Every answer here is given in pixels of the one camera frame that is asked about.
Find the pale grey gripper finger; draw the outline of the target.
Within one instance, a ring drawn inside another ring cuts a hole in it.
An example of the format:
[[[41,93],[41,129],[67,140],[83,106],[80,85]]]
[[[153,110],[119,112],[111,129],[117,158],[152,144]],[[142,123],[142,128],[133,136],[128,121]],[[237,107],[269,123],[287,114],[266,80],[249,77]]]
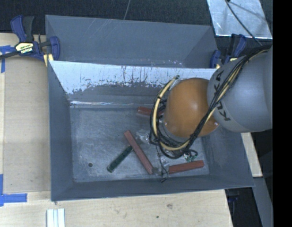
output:
[[[143,142],[143,143],[149,143],[149,131],[140,129],[136,132],[136,139]]]
[[[169,170],[169,162],[164,156],[157,156],[153,173],[155,175],[167,175]]]

